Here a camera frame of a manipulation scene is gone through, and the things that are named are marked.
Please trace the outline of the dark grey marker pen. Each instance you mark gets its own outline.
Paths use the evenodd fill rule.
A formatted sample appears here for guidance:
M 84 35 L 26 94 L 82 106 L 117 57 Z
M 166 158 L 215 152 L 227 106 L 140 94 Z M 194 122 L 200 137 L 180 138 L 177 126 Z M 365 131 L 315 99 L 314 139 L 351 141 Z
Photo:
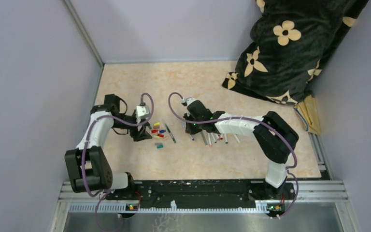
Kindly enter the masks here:
M 166 130 L 167 130 L 167 132 L 168 132 L 168 134 L 169 134 L 169 136 L 170 136 L 170 138 L 172 139 L 172 141 L 173 141 L 174 143 L 177 143 L 177 141 L 176 141 L 176 139 L 175 139 L 175 137 L 174 137 L 174 135 L 173 135 L 171 129 L 170 129 L 169 126 L 168 126 L 168 124 L 167 124 L 167 123 L 164 123 L 164 126 L 165 126 L 165 128 L 166 128 Z

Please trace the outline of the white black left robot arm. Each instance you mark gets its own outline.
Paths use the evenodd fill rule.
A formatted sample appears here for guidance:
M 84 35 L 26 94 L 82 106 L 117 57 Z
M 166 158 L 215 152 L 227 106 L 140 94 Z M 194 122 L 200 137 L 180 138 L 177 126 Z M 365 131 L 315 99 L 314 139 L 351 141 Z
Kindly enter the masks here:
M 129 172 L 113 172 L 103 147 L 111 130 L 126 130 L 135 142 L 152 139 L 147 132 L 154 114 L 154 100 L 148 93 L 141 95 L 140 104 L 131 115 L 120 111 L 125 101 L 115 94 L 104 97 L 103 104 L 90 111 L 85 134 L 75 149 L 68 150 L 64 159 L 71 188 L 75 193 L 86 192 L 95 197 L 102 191 L 116 191 L 124 200 L 134 197 L 136 188 Z

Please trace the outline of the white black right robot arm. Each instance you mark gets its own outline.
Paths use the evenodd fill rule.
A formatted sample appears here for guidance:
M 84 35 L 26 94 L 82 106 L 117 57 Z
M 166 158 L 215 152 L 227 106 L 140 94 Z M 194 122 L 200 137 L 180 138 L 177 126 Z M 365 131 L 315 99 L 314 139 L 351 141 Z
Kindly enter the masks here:
M 264 193 L 270 199 L 283 194 L 287 163 L 293 158 L 292 152 L 299 136 L 276 112 L 269 111 L 257 117 L 231 115 L 224 111 L 213 113 L 192 97 L 183 99 L 182 105 L 187 110 L 183 118 L 188 134 L 206 131 L 209 134 L 255 138 L 269 160 Z

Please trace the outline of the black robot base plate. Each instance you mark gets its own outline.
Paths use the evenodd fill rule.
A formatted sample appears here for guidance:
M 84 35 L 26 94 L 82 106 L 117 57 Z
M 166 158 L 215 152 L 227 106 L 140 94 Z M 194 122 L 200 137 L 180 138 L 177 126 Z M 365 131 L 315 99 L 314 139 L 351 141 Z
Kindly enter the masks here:
M 260 201 L 280 205 L 295 196 L 294 185 L 274 188 L 263 179 L 148 180 L 115 190 L 107 200 L 134 201 L 142 209 L 253 209 Z

